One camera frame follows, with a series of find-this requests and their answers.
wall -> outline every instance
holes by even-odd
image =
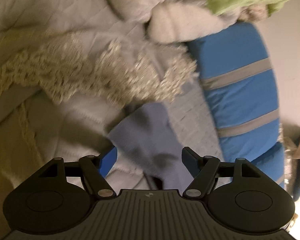
[[[257,26],[274,65],[284,133],[295,138],[300,135],[300,0],[287,2]]]

dark blue fabric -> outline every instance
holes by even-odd
[[[117,148],[113,147],[113,149],[101,159],[99,173],[102,175],[102,177],[105,178],[108,175],[109,171],[117,161],[117,157]]]
[[[215,125],[239,125],[278,108],[272,70],[215,90],[204,91]]]
[[[252,161],[269,150],[277,141],[279,120],[274,120],[250,132],[219,138],[220,147],[226,162],[236,158]]]
[[[262,39],[250,23],[236,23],[229,28],[187,42],[197,60],[200,79],[216,77],[268,57]]]
[[[284,149],[277,142],[270,150],[251,162],[274,181],[284,174]]]

blue-gray cloth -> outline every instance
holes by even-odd
[[[159,178],[163,189],[178,189],[182,194],[192,182],[181,161],[183,147],[161,103],[138,108],[111,130],[109,139],[147,175]]]

beige wall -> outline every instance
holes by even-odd
[[[300,134],[300,0],[287,2],[257,24],[269,50],[279,89],[285,135]]]

ribbed gray panel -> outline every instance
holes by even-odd
[[[281,230],[268,236],[247,236],[220,226],[199,201],[175,190],[123,190],[116,199],[100,201],[88,218],[55,235],[36,236],[19,231],[5,240],[289,240]]]

